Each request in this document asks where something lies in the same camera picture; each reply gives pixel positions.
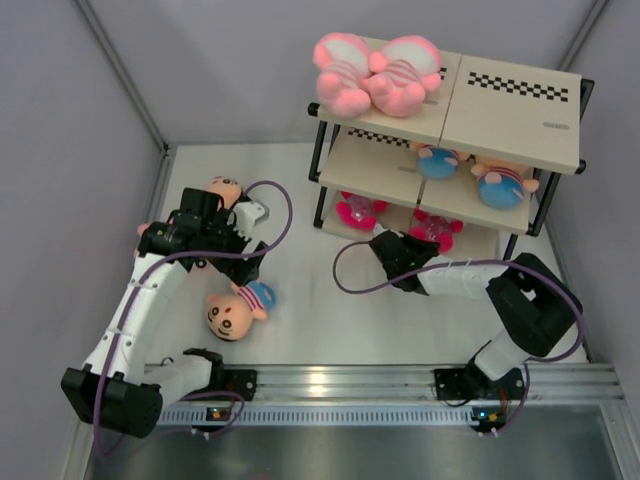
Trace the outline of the magenta glasses doll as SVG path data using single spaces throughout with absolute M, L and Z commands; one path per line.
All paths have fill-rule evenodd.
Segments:
M 341 191 L 339 195 L 340 200 L 335 206 L 339 219 L 350 228 L 360 231 L 371 232 L 377 223 L 377 216 L 388 207 L 386 201 L 351 192 Z
M 416 209 L 413 213 L 414 222 L 408 234 L 422 241 L 434 242 L 439 245 L 439 252 L 444 254 L 454 246 L 454 235 L 461 233 L 464 223 L 457 219 L 434 215 Z

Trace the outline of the orange-faced blue doll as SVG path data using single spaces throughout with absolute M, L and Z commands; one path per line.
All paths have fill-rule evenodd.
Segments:
M 238 341 L 247 335 L 254 321 L 267 319 L 276 301 L 274 290 L 261 281 L 253 280 L 244 286 L 231 283 L 230 293 L 207 296 L 207 325 L 219 339 Z

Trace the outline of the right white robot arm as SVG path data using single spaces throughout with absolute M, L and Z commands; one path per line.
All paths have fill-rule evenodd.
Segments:
M 368 245 L 396 288 L 491 303 L 502 330 L 445 385 L 464 399 L 490 397 L 515 368 L 547 356 L 581 322 L 580 301 L 534 254 L 512 261 L 455 261 L 440 254 L 434 242 L 381 225 L 374 227 Z

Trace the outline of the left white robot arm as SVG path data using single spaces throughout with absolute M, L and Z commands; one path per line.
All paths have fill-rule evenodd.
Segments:
M 145 438 L 161 413 L 187 395 L 219 397 L 226 386 L 221 355 L 190 348 L 146 372 L 148 352 L 165 311 L 187 274 L 202 261 L 230 280 L 256 279 L 267 245 L 244 250 L 268 208 L 241 196 L 231 209 L 220 195 L 186 188 L 166 221 L 144 229 L 133 272 L 109 326 L 79 369 L 65 371 L 61 388 L 79 419 L 95 428 Z

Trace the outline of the pink plush behind arm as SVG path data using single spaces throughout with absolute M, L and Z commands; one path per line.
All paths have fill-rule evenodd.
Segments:
M 137 227 L 137 234 L 142 236 L 145 230 L 149 227 L 149 223 L 143 223 Z

